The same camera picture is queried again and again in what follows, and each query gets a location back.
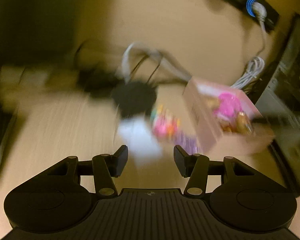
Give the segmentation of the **purple crystal bead ornament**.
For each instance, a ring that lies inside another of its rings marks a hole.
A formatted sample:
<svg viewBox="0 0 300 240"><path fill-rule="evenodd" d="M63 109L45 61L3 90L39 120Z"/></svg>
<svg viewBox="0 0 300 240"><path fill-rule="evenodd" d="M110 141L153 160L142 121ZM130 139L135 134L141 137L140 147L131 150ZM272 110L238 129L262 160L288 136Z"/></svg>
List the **purple crystal bead ornament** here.
<svg viewBox="0 0 300 240"><path fill-rule="evenodd" d="M178 132L174 137L175 145L180 145L188 154L200 153L200 148L197 143L197 138Z"/></svg>

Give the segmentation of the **white multi-port charger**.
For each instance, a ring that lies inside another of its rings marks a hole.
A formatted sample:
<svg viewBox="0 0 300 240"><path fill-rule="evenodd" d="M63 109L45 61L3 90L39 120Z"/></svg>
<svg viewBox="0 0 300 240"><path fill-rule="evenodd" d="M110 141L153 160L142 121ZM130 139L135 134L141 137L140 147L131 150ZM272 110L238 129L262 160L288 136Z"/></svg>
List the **white multi-port charger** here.
<svg viewBox="0 0 300 240"><path fill-rule="evenodd" d="M128 147L137 167L152 165L162 158L162 147L144 117L121 120L117 134Z"/></svg>

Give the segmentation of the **pink plastic toy basket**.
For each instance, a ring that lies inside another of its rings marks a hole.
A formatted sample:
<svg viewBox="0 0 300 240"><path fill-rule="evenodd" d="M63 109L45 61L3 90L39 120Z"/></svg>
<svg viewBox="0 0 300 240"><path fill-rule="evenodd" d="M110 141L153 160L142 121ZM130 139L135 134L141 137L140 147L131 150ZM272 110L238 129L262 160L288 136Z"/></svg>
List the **pink plastic toy basket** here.
<svg viewBox="0 0 300 240"><path fill-rule="evenodd" d="M241 101L231 93L222 93L217 98L218 106L212 111L216 119L234 122L237 113L243 111Z"/></svg>

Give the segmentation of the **black plush toy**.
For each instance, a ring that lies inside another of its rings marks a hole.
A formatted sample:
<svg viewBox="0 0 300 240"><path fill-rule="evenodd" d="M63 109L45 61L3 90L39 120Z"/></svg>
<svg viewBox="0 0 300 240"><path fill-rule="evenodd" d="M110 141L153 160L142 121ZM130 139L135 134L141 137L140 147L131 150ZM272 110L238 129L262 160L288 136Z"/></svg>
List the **black plush toy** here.
<svg viewBox="0 0 300 240"><path fill-rule="evenodd" d="M141 81L132 81L114 88L111 98L123 119L142 114L150 116L157 100L157 87Z"/></svg>

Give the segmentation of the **pink cardboard box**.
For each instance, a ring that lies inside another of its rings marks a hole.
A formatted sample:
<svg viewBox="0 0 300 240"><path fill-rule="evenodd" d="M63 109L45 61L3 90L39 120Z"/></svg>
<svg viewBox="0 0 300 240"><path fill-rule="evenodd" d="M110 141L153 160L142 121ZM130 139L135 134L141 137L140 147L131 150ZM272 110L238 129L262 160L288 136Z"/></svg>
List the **pink cardboard box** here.
<svg viewBox="0 0 300 240"><path fill-rule="evenodd" d="M221 94L231 94L240 102L242 110L249 119L261 114L250 99L241 90L220 85L197 77L187 84L183 96L193 122L200 149L209 156L250 155L261 152L274 140L275 135L267 125L254 125L251 135L226 132L220 121L226 117L217 117L207 98L218 98Z"/></svg>

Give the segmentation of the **computer tower case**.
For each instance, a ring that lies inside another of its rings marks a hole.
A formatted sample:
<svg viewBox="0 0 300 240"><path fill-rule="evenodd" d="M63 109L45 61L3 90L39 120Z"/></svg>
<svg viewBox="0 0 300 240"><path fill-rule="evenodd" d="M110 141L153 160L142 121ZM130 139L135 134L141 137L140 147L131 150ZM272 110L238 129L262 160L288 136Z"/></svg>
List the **computer tower case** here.
<svg viewBox="0 0 300 240"><path fill-rule="evenodd" d="M293 17L274 62L253 86L249 98L275 133L269 149L285 184L300 196L300 15Z"/></svg>

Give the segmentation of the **black monitor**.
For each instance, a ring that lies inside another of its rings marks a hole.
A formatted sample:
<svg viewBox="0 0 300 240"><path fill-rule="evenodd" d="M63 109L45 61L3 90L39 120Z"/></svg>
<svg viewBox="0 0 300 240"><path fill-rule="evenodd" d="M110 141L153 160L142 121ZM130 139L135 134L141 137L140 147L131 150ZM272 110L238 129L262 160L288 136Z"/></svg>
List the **black monitor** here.
<svg viewBox="0 0 300 240"><path fill-rule="evenodd" d="M83 0L0 0L0 64L63 61Z"/></svg>

